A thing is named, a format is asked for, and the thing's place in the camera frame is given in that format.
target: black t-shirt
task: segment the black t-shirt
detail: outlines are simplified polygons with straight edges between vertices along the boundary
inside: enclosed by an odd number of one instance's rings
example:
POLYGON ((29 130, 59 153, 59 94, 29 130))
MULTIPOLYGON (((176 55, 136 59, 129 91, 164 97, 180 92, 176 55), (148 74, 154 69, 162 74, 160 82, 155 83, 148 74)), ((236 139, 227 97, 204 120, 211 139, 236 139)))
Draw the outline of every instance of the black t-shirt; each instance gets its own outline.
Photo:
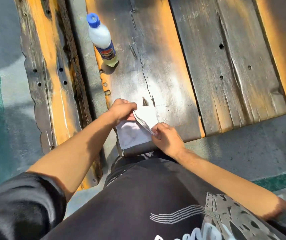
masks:
POLYGON ((286 239, 286 212, 263 222, 164 159, 118 168, 100 193, 62 221, 65 210, 64 192, 53 180, 22 173, 0 186, 0 239, 286 239))

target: folded cloth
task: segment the folded cloth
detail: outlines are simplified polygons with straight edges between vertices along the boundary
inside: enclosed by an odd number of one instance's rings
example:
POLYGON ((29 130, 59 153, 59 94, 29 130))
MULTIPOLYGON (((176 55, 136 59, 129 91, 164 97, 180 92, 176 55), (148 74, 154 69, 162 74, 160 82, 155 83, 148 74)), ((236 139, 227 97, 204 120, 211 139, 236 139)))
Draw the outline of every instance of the folded cloth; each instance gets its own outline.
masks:
POLYGON ((138 117, 148 128, 143 127, 138 121, 122 121, 116 126, 117 136, 122 150, 151 141, 151 132, 158 123, 156 111, 153 106, 141 106, 135 110, 138 117))

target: blue label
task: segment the blue label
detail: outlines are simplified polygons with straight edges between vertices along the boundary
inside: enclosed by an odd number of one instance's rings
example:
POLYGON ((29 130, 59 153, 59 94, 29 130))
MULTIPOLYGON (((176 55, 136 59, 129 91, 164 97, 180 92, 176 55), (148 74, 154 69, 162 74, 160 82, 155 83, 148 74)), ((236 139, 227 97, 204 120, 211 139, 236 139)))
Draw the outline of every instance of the blue label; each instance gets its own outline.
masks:
POLYGON ((111 41, 111 44, 109 45, 109 47, 107 47, 105 49, 101 49, 101 48, 96 47, 96 49, 100 53, 102 59, 105 59, 105 60, 112 60, 116 55, 116 51, 114 49, 114 45, 113 45, 112 41, 111 41))

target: green painted stripe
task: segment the green painted stripe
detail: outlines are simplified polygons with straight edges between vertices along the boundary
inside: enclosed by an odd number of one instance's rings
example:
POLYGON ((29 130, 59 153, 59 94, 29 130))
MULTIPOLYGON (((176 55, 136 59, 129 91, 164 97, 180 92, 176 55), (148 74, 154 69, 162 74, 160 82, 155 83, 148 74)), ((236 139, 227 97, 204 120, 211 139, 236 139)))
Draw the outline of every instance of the green painted stripe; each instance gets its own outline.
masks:
POLYGON ((253 183, 269 191, 281 190, 286 188, 286 173, 273 177, 265 177, 262 179, 254 180, 253 183))

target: bottle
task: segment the bottle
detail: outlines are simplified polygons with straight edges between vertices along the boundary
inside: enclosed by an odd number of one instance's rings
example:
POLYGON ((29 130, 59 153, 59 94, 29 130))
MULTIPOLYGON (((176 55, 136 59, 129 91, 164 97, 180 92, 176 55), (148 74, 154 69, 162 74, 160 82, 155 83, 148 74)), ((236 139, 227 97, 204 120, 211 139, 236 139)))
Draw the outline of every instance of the bottle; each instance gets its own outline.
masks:
POLYGON ((90 13, 86 19, 89 24, 89 37, 100 53, 103 62, 110 67, 114 67, 119 59, 116 55, 110 32, 107 27, 101 23, 97 14, 90 13))

